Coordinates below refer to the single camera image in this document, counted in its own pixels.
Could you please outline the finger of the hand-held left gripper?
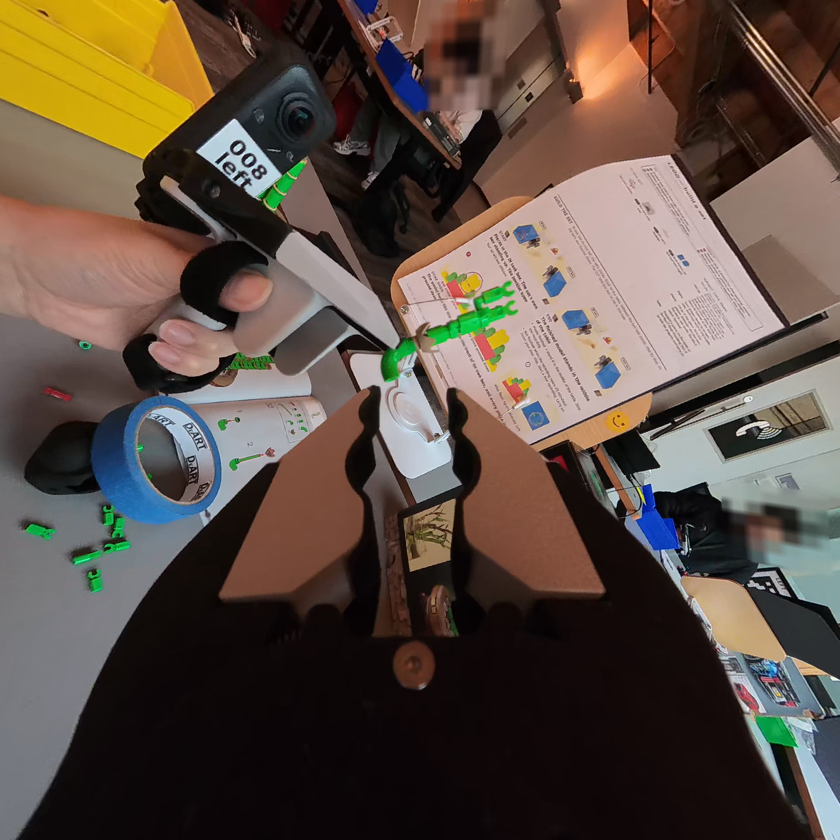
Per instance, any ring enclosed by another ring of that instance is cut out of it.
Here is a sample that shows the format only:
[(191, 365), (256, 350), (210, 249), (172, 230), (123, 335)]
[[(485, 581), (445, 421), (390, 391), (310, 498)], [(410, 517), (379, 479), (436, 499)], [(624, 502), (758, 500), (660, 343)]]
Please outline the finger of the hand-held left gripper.
[(278, 343), (275, 366), (283, 375), (301, 375), (339, 344), (360, 334), (339, 313), (316, 313)]
[(276, 252), (276, 261), (315, 290), (362, 333), (385, 349), (400, 338), (382, 302), (364, 283), (293, 230)]

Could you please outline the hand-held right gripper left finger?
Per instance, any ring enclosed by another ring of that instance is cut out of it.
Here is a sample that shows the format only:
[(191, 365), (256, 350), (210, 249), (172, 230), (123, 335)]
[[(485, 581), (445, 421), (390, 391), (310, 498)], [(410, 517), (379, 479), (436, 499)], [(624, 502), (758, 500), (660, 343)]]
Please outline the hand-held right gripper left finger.
[(277, 466), (230, 572), (223, 602), (286, 604), (304, 620), (333, 606), (353, 634), (373, 635), (382, 568), (365, 486), (376, 468), (382, 392), (369, 386)]

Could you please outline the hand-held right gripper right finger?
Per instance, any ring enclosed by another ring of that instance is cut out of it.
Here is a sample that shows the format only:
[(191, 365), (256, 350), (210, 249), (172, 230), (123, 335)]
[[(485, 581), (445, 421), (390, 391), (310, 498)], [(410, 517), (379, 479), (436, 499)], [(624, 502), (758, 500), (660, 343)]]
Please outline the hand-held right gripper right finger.
[(543, 602), (596, 602), (606, 588), (553, 465), (465, 392), (447, 391), (460, 484), (450, 552), (458, 631), (495, 607), (528, 616)]

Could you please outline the green lego bamboo stalk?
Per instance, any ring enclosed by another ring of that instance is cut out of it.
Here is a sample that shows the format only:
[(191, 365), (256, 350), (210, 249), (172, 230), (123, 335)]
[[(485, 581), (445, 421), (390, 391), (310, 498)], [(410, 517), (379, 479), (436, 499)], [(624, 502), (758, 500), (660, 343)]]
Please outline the green lego bamboo stalk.
[(309, 163), (309, 158), (304, 157), (302, 161), (294, 164), (286, 173), (284, 173), (279, 180), (266, 189), (259, 195), (259, 200), (274, 213), (278, 207), (284, 202), (289, 191), (294, 186), (299, 175), (306, 168)]
[(414, 335), (403, 339), (393, 349), (386, 350), (381, 360), (381, 377), (385, 383), (396, 382), (403, 374), (404, 363), (417, 354), (432, 353), (438, 345), (462, 336), (481, 332), (492, 323), (518, 313), (514, 301), (516, 291), (511, 280), (502, 286), (488, 289), (468, 299), (472, 309), (462, 312), (454, 320), (431, 327), (428, 323), (417, 328)]

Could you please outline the lego instruction booklet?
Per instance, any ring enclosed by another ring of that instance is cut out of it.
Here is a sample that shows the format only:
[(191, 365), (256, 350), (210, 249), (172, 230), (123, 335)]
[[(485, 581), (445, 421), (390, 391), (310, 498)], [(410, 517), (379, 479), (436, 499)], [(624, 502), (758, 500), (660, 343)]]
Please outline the lego instruction booklet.
[(267, 464), (275, 463), (327, 419), (309, 373), (282, 374), (269, 355), (237, 353), (204, 387), (175, 398), (194, 406), (216, 442), (222, 479), (201, 520), (208, 524)]

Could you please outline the black lego box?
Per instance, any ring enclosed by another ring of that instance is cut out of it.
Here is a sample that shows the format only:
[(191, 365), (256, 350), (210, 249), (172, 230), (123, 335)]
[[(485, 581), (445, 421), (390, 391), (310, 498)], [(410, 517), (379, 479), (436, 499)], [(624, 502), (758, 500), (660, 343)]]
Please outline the black lego box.
[[(589, 512), (601, 511), (596, 522), (616, 522), (608, 500), (592, 491), (584, 468), (583, 450), (561, 444), (559, 454), (546, 459), (569, 481), (572, 499), (587, 503)], [(398, 637), (459, 633), (452, 606), (450, 552), (455, 530), (455, 504), (460, 486), (399, 511), (386, 522), (386, 567), (392, 630)]]

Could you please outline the scattered green lego pieces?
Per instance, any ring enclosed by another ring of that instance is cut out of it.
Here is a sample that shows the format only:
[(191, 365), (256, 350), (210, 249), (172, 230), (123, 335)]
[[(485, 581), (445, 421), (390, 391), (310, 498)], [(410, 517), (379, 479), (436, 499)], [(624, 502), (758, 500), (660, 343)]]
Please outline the scattered green lego pieces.
[[(77, 571), (96, 561), (76, 564), (76, 558), (102, 551), (108, 528), (102, 526), (101, 490), (87, 495), (51, 496), (30, 486), (24, 478), (25, 465), (49, 432), (60, 424), (85, 421), (100, 424), (112, 410), (136, 403), (144, 394), (137, 390), (124, 368), (119, 353), (104, 350), (99, 342), (58, 338), (45, 357), (36, 356), (35, 372), (25, 381), (26, 394), (20, 398), (23, 489), (31, 495), (22, 516), (23, 531), (42, 550), (69, 562)], [(41, 391), (50, 386), (73, 395), (61, 402)]]

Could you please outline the person's left hand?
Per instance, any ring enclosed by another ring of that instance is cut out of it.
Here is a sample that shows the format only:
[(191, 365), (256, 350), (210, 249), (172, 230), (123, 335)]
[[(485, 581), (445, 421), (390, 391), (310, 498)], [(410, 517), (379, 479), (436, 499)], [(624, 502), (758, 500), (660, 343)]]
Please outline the person's left hand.
[(210, 246), (178, 229), (1, 197), (1, 312), (121, 351), (169, 310)]

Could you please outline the stack of yellow bins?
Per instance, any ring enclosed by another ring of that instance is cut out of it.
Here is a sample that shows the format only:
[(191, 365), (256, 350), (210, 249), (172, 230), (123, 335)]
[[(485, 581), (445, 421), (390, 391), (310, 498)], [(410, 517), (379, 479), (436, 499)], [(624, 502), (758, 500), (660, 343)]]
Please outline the stack of yellow bins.
[(1, 97), (143, 159), (213, 95), (178, 6), (2, 1)]

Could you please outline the blue masking tape roll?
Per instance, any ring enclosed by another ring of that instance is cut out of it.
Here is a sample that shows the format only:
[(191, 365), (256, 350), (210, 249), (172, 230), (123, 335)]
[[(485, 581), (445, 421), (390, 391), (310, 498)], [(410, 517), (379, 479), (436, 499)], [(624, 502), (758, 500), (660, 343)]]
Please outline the blue masking tape roll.
[[(145, 422), (162, 427), (182, 451), (186, 483), (179, 499), (159, 491), (141, 464), (138, 446)], [(208, 509), (222, 484), (220, 459), (209, 426), (189, 405), (168, 396), (114, 409), (91, 442), (91, 467), (100, 490), (124, 516), (145, 524), (168, 524)]]

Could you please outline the light wooden table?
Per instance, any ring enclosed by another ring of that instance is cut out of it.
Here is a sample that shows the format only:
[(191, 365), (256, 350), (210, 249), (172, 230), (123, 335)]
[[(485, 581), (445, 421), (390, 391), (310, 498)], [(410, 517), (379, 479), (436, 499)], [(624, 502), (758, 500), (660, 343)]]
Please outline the light wooden table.
[(685, 575), (680, 584), (710, 622), (715, 640), (728, 650), (782, 662), (787, 654), (748, 590), (733, 581)]

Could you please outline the black cup of pieces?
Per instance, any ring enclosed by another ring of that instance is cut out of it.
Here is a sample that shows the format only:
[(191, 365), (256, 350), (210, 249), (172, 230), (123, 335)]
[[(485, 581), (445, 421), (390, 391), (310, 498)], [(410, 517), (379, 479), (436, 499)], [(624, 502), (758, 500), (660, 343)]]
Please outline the black cup of pieces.
[(24, 479), (51, 496), (87, 495), (100, 490), (91, 464), (98, 423), (72, 421), (52, 429), (24, 468)]

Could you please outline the black phone sign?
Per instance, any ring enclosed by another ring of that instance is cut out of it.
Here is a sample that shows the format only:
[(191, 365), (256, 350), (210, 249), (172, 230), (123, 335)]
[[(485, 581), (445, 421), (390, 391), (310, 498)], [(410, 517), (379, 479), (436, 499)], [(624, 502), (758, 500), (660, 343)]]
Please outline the black phone sign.
[(727, 463), (830, 429), (820, 398), (810, 391), (748, 413), (736, 413), (734, 418), (711, 426), (707, 436), (721, 460)]

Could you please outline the white cabinet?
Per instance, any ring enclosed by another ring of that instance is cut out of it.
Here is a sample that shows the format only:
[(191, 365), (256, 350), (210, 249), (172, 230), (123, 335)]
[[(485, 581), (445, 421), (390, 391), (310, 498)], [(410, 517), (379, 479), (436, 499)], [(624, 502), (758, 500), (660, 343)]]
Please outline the white cabinet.
[(534, 30), (507, 59), (505, 86), (495, 110), (502, 134), (513, 136), (525, 122), (527, 111), (546, 91), (558, 84), (571, 98), (572, 73), (562, 40), (537, 38)]

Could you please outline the printed task instruction sheet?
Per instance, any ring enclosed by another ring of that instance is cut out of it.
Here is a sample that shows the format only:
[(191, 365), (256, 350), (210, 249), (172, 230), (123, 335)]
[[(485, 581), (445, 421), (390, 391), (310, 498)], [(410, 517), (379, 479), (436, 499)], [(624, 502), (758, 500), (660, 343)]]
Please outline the printed task instruction sheet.
[(508, 280), (517, 314), (419, 359), (529, 445), (790, 325), (673, 155), (575, 175), (403, 277), (407, 331)]

